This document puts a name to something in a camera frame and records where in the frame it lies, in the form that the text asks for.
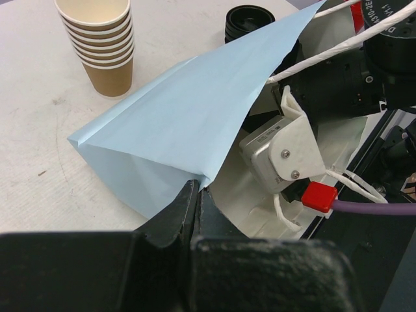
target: table surface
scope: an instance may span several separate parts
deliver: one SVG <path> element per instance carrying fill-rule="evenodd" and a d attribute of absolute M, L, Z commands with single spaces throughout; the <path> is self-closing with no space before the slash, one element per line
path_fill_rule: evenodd
<path fill-rule="evenodd" d="M 175 63 L 224 44 L 244 0 L 132 1 L 131 92 Z M 282 18 L 284 0 L 256 0 Z M 130 230 L 146 219 L 104 186 L 66 138 L 120 99 L 99 95 L 52 0 L 0 5 L 0 231 Z"/>

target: folded paper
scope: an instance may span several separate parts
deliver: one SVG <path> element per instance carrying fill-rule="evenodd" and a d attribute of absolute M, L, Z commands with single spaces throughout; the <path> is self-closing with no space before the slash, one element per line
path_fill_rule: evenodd
<path fill-rule="evenodd" d="M 266 80 L 324 1 L 177 64 L 68 140 L 145 217 L 216 177 Z"/>

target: stacked paper cups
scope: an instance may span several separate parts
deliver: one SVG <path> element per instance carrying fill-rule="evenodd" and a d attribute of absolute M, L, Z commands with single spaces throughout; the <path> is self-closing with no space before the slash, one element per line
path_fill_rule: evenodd
<path fill-rule="evenodd" d="M 131 87 L 135 51 L 130 0 L 55 0 L 94 88 L 120 96 Z"/>

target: purple cable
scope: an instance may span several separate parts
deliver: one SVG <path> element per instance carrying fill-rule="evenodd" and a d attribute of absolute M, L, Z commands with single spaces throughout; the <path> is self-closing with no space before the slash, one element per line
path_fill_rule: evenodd
<path fill-rule="evenodd" d="M 352 203 L 334 200 L 331 208 L 366 215 L 416 216 L 416 203 Z"/>

